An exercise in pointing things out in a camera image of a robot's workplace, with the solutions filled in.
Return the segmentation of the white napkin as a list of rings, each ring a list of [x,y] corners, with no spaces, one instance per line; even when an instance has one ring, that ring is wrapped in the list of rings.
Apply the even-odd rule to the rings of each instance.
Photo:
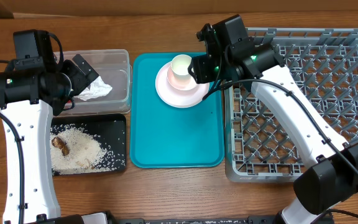
[[[75,96],[75,98],[82,101],[88,101],[103,96],[107,96],[111,90],[112,90],[112,86],[105,83],[101,77],[98,77],[88,87],[86,87],[79,95]]]

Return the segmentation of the pink bowl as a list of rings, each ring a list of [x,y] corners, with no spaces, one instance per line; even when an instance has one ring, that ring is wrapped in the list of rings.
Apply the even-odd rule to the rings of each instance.
[[[197,86],[196,82],[189,74],[177,75],[173,72],[172,66],[169,66],[168,68],[167,80],[172,87],[181,91],[190,91]]]

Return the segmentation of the white cup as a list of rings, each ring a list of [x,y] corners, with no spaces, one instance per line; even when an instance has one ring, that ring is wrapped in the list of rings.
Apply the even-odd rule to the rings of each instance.
[[[186,80],[190,76],[188,67],[191,63],[191,57],[186,54],[175,56],[171,61],[171,69],[175,78]]]

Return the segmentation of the white round plate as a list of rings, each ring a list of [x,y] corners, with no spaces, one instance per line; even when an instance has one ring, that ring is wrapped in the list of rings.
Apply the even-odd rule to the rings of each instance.
[[[191,90],[178,90],[169,83],[173,78],[171,62],[166,63],[155,79],[155,89],[160,99],[176,108],[189,108],[200,103],[209,90],[209,83],[197,84]]]

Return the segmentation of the brown food piece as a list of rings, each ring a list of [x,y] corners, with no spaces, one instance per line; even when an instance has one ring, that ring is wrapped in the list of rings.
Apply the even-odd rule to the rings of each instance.
[[[61,150],[63,156],[69,155],[70,150],[69,150],[68,146],[67,146],[66,143],[65,143],[62,139],[60,139],[58,136],[55,136],[55,137],[52,139],[51,143],[52,143],[52,146],[53,146],[53,147],[55,147],[55,148]]]

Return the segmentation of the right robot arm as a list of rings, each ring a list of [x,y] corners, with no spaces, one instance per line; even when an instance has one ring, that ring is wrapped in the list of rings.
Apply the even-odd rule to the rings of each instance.
[[[293,141],[306,171],[293,184],[295,199],[275,223],[317,223],[358,193],[358,143],[349,144],[297,87],[283,57],[251,37],[204,37],[206,54],[194,57],[189,73],[213,91],[242,85],[273,113]]]

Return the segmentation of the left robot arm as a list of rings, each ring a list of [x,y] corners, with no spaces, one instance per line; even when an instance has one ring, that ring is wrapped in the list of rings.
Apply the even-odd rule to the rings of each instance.
[[[98,73],[79,54],[52,64],[42,57],[12,60],[0,73],[0,117],[7,147],[3,223],[65,223],[55,193],[50,155],[52,118]]]

